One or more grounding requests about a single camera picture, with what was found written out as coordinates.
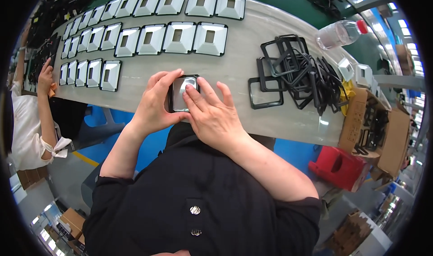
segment yellow floor line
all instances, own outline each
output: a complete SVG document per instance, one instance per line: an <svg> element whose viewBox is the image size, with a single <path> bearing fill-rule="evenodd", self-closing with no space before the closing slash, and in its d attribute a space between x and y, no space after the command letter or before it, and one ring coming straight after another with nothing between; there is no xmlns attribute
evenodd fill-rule
<svg viewBox="0 0 433 256"><path fill-rule="evenodd" d="M93 167L97 167L99 165L98 162L91 160L90 158L83 156L82 154L80 154L79 152L72 152L75 156L77 156L79 159L81 159L84 162L89 163L90 165L92 165Z"/></svg>

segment plastic bottle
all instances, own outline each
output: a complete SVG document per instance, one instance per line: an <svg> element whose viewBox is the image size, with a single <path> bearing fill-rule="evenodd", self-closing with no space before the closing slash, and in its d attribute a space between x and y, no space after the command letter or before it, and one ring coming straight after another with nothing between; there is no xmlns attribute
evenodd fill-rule
<svg viewBox="0 0 433 256"><path fill-rule="evenodd" d="M356 22L350 20L340 20L321 28L317 32L316 41L324 50L350 45L355 42L362 34L368 31L365 21Z"/></svg>

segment button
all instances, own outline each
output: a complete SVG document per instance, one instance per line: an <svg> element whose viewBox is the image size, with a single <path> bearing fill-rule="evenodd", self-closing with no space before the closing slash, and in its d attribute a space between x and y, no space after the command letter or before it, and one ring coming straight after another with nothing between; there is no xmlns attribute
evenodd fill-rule
<svg viewBox="0 0 433 256"><path fill-rule="evenodd" d="M194 229L194 230L191 230L191 234L195 235L195 236L199 236L199 235L201 235L201 231L197 230L197 229Z"/></svg>
<svg viewBox="0 0 433 256"><path fill-rule="evenodd" d="M190 208L190 212L191 212L191 214L193 214L193 215L198 215L198 214L200 214L200 207L198 207L198 206L193 206L193 207L191 207Z"/></svg>

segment red bottle cap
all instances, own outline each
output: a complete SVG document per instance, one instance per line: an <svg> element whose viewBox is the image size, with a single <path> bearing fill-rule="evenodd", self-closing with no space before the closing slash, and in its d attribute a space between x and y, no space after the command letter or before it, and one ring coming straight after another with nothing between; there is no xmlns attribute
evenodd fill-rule
<svg viewBox="0 0 433 256"><path fill-rule="evenodd" d="M367 29L367 23L365 23L363 19L356 21L356 25L358 26L358 29L362 34L366 34L367 32L369 32L369 30Z"/></svg>

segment red plastic stool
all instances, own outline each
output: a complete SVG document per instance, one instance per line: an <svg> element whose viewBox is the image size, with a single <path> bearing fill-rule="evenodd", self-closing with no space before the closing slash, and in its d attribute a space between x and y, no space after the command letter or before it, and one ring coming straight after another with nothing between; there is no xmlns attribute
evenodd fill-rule
<svg viewBox="0 0 433 256"><path fill-rule="evenodd" d="M339 148L323 146L317 162L310 161L308 169L338 188L355 192L364 183L370 165Z"/></svg>

